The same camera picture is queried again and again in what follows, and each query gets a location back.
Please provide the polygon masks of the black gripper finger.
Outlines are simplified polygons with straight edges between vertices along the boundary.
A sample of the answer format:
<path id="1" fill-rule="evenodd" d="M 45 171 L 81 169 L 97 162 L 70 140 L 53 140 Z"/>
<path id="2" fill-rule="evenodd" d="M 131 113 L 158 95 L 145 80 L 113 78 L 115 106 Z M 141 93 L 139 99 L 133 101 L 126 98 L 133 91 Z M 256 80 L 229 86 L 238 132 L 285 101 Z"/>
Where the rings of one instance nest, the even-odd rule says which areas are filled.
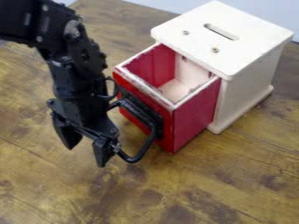
<path id="1" fill-rule="evenodd" d="M 75 128 L 66 123 L 66 120 L 61 117 L 57 112 L 51 113 L 53 125 L 57 134 L 69 150 L 79 144 L 83 135 L 75 130 Z"/>
<path id="2" fill-rule="evenodd" d="M 98 167 L 105 168 L 109 160 L 117 155 L 117 141 L 106 138 L 99 138 L 94 144 L 94 154 L 98 162 Z"/>

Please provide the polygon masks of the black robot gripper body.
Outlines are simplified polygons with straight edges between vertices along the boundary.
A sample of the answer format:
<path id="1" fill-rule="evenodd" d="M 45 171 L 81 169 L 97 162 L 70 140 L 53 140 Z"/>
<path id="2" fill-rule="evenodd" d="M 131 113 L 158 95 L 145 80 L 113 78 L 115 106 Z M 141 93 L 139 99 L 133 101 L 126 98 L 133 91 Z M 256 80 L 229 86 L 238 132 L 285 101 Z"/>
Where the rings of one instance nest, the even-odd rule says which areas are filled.
<path id="1" fill-rule="evenodd" d="M 103 70 L 107 62 L 103 57 L 74 59 L 58 57 L 49 60 L 55 99 L 47 104 L 83 137 L 97 141 L 99 138 L 118 139 L 117 125 L 109 118 L 109 102 L 115 98 L 109 95 L 107 80 Z"/>

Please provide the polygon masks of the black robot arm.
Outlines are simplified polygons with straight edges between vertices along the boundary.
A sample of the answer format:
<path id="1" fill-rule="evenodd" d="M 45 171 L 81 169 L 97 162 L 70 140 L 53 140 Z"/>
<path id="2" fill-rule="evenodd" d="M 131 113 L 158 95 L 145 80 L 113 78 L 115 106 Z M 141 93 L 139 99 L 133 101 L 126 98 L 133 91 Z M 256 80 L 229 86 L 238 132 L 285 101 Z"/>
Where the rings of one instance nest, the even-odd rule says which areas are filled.
<path id="1" fill-rule="evenodd" d="M 115 156 L 118 127 L 109 119 L 103 70 L 107 55 L 90 38 L 75 10 L 53 0 L 0 0 L 0 39 L 34 47 L 46 60 L 55 97 L 47 101 L 55 131 L 67 148 L 94 140 L 98 165 Z"/>

